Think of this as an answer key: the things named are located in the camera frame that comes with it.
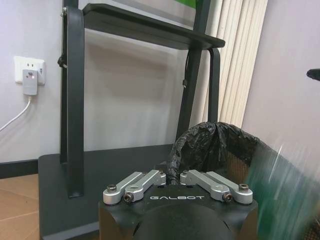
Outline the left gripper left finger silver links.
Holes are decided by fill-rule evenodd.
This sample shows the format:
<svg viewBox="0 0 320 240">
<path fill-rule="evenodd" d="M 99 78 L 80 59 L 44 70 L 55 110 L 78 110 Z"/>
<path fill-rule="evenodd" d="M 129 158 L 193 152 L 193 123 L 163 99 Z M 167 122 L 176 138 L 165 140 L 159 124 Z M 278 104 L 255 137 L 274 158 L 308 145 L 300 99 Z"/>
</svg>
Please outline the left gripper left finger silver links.
<svg viewBox="0 0 320 240">
<path fill-rule="evenodd" d="M 102 193 L 103 203 L 116 205 L 120 201 L 128 204 L 140 201 L 152 186 L 166 185 L 167 164 L 161 162 L 148 172 L 135 171 L 116 184 L 107 185 Z"/>
</svg>

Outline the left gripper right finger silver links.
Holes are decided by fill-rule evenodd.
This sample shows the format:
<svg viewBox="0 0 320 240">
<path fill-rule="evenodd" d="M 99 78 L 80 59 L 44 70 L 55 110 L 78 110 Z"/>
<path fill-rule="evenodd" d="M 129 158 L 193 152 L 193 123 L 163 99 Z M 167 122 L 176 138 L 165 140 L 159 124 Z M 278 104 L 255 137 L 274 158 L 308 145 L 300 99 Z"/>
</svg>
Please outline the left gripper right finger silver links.
<svg viewBox="0 0 320 240">
<path fill-rule="evenodd" d="M 253 203 L 253 191 L 244 183 L 235 183 L 214 172 L 200 172 L 196 169 L 172 172 L 172 184 L 181 185 L 188 191 L 180 193 L 178 199 L 202 201 L 207 198 L 222 203 L 235 201 L 241 205 Z"/>
</svg>

